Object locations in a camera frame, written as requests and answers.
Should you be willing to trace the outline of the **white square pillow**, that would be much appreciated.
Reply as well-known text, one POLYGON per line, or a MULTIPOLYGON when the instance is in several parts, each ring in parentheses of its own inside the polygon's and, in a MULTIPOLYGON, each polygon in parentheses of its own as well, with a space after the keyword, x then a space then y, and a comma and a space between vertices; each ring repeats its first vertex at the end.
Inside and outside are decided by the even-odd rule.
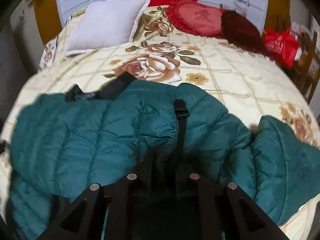
POLYGON ((150 0, 108 0, 91 3, 73 29, 66 55, 86 53, 132 42, 150 0))

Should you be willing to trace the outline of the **red plastic bag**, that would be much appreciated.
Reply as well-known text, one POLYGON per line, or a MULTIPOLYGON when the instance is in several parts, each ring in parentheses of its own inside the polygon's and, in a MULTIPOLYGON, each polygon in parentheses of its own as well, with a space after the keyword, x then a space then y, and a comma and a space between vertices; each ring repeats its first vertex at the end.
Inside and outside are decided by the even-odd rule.
POLYGON ((302 55, 302 48, 291 28, 280 33, 273 29, 265 30, 263 43, 270 57, 287 69, 291 69, 302 55))

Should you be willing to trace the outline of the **wooden chair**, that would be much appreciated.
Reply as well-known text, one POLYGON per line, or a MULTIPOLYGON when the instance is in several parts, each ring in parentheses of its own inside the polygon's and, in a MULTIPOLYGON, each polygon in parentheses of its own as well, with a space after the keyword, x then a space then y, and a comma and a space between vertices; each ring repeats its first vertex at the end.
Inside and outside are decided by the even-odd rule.
POLYGON ((311 102, 314 92, 319 81, 319 68, 311 72, 312 63, 319 66, 319 55, 316 53, 317 32, 313 32, 311 38, 308 33, 301 33, 298 35, 298 43, 302 45, 301 56, 298 61, 292 65, 292 81, 301 92, 306 95, 307 103, 311 102))

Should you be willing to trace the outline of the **dark red velvet cushion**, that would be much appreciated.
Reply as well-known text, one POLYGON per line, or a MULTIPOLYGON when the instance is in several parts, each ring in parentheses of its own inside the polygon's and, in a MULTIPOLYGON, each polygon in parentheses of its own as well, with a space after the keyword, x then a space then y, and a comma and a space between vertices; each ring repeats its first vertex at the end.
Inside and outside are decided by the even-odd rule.
POLYGON ((268 51, 258 29, 236 11, 224 10, 221 15, 221 35, 237 47, 264 56, 268 51))

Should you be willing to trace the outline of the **dark green puffer jacket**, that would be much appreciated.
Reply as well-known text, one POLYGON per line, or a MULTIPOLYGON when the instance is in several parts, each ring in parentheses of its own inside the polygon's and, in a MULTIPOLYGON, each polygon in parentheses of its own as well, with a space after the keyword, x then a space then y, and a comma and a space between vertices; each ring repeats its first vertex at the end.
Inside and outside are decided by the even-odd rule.
POLYGON ((163 164, 178 145, 183 100, 183 155, 193 171, 220 184, 237 183, 277 224, 319 194, 319 150, 266 115, 250 131, 216 98, 194 85, 118 78, 115 92, 42 94, 24 107, 10 143, 7 224, 17 239, 36 239, 49 224, 53 197, 74 200, 92 183, 111 184, 148 151, 163 164))

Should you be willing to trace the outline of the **orange wooden right panel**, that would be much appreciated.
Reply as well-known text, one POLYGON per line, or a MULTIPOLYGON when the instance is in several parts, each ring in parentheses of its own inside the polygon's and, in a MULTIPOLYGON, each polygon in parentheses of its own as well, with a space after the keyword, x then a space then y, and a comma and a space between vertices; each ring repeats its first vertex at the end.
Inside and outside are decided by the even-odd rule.
POLYGON ((291 0, 268 0, 262 38, 265 38, 268 29, 281 33, 291 27, 290 3, 291 0))

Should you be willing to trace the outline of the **orange wooden door panel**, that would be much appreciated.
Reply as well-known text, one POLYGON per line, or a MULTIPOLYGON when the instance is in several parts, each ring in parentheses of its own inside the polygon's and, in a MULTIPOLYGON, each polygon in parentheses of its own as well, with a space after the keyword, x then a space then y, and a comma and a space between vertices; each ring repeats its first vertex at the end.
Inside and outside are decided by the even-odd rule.
POLYGON ((62 30, 56 0, 34 0, 37 29, 43 45, 55 38, 62 30))

